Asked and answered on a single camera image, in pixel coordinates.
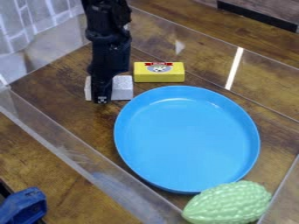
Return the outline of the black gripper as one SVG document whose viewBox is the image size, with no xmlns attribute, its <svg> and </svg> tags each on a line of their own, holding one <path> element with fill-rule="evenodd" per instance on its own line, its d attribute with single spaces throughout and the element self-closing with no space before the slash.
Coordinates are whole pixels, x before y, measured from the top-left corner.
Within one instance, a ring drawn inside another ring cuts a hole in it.
<svg viewBox="0 0 299 224">
<path fill-rule="evenodd" d="M 91 98 L 111 101 L 113 77 L 129 70 L 131 52 L 131 8 L 127 0 L 81 0 L 87 17 L 87 39 L 93 42 Z"/>
</svg>

